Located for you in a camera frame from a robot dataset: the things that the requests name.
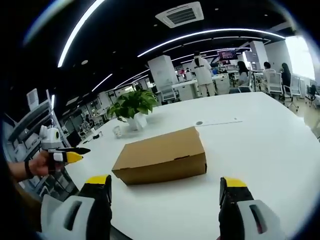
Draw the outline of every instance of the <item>human hand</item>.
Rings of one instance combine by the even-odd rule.
[[[47,176],[49,174],[48,161],[49,153],[41,151],[35,158],[29,161],[29,168],[34,176]],[[55,171],[60,171],[64,167],[63,163],[55,163]]]

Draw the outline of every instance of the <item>potted plant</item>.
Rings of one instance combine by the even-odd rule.
[[[129,123],[132,130],[146,126],[146,115],[157,104],[155,95],[147,90],[137,90],[118,97],[117,102],[107,109],[107,115],[117,117],[119,121]]]

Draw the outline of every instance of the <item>round white table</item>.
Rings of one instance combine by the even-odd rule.
[[[112,174],[125,144],[193,126],[197,121],[237,117],[242,122],[200,126],[207,173],[186,179],[126,186]],[[112,221],[134,240],[214,240],[220,235],[220,177],[244,181],[253,197],[280,218],[288,237],[305,223],[320,189],[320,144],[309,127],[262,92],[205,97],[154,108],[148,125],[116,139],[116,119],[91,149],[66,167],[78,189],[96,175],[112,175]]]

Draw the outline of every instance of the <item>floor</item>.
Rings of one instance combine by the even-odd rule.
[[[299,107],[298,111],[293,105],[289,109],[310,127],[317,138],[320,137],[320,108],[309,106],[308,99],[294,99],[294,103]]]

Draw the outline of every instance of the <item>black wristband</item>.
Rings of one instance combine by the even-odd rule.
[[[29,161],[24,161],[24,168],[25,168],[26,176],[28,177],[28,179],[32,179],[34,175],[30,171]]]

